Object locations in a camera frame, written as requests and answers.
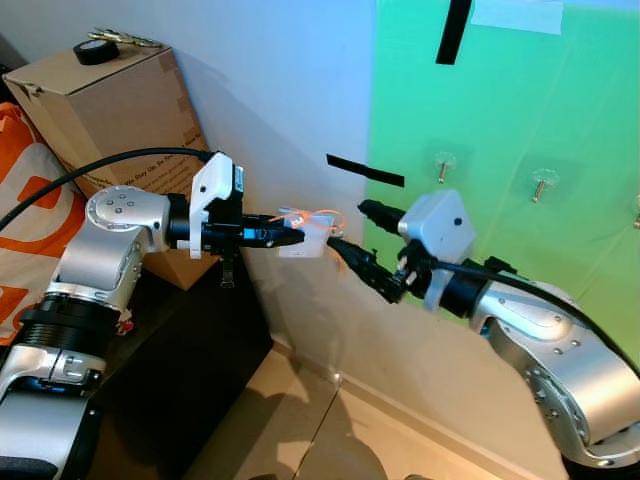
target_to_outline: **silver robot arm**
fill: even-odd
[[[218,152],[184,195],[131,186],[96,193],[43,300],[0,365],[0,478],[84,478],[100,412],[88,399],[106,368],[107,345],[147,253],[170,248],[229,257],[238,246],[274,247],[304,233],[265,215],[243,215],[243,169]],[[225,285],[232,286],[230,258]]]
[[[455,191],[423,195],[407,212],[371,200],[359,208],[407,244],[391,273],[331,238],[365,283],[390,303],[409,291],[427,310],[468,318],[527,383],[571,478],[640,478],[638,369],[568,294],[494,257],[471,261],[475,231]]]

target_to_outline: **bolt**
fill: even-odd
[[[438,177],[438,183],[444,183],[444,176],[447,174],[447,167],[449,164],[447,162],[442,162],[440,164],[440,176]]]
[[[538,188],[536,188],[536,193],[533,194],[533,203],[538,203],[538,200],[540,199],[540,195],[542,194],[542,191],[544,190],[544,187],[547,183],[544,180],[540,180],[538,182]]]

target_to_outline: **green wall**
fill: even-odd
[[[640,363],[638,12],[566,5],[559,36],[468,24],[447,66],[448,4],[378,1],[369,164],[407,185],[369,182],[368,198],[457,189],[476,259],[568,291]],[[457,165],[440,186],[442,151]],[[534,204],[541,168],[560,181]],[[395,265],[400,239],[367,222],[365,243]]]

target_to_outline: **black cable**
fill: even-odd
[[[63,175],[57,178],[46,187],[41,188],[30,197],[24,199],[22,202],[16,205],[16,207],[14,207],[9,213],[7,213],[4,217],[2,217],[2,219],[0,220],[0,231],[4,230],[4,228],[7,225],[9,225],[9,223],[11,223],[13,219],[15,219],[22,212],[24,212],[27,209],[27,207],[37,202],[48,193],[51,193],[59,186],[64,185],[67,182],[70,182],[74,178],[85,175],[89,172],[97,170],[98,168],[106,167],[107,165],[111,165],[112,163],[121,162],[129,158],[142,157],[145,155],[192,155],[194,157],[198,157],[203,163],[206,163],[207,160],[209,160],[209,158],[211,157],[212,152],[208,152],[206,150],[195,150],[193,148],[152,147],[152,148],[139,148],[137,150],[129,150],[128,152],[122,152],[116,155],[105,157],[102,160],[89,163],[88,165],[84,165],[83,167],[80,167],[77,170],[74,170],[73,172],[69,172],[66,175]]]
[[[431,269],[441,269],[441,270],[449,270],[450,272],[458,272],[465,275],[471,275],[476,278],[481,278],[484,280],[490,280],[493,282],[502,283],[504,285],[509,285],[510,287],[517,288],[518,290],[522,290],[524,292],[530,293],[531,295],[535,295],[542,300],[549,302],[550,304],[560,308],[562,311],[567,313],[568,315],[578,319],[580,322],[584,323],[588,326],[600,339],[602,342],[609,347],[616,355],[622,358],[629,368],[633,370],[638,378],[640,378],[640,368],[638,368],[631,359],[624,353],[620,347],[595,323],[591,320],[582,310],[574,307],[566,300],[563,300],[553,293],[550,293],[543,288],[536,287],[531,283],[528,283],[524,280],[520,280],[516,277],[509,277],[507,275],[502,275],[499,273],[494,273],[489,270],[484,270],[482,268],[475,268],[466,265],[458,265],[456,263],[442,262],[440,260],[432,260],[430,263]]]

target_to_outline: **pillow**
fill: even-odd
[[[65,173],[39,139],[18,106],[0,104],[0,217]],[[11,342],[20,314],[47,288],[84,221],[84,204],[73,184],[63,185],[0,232],[0,345]]]

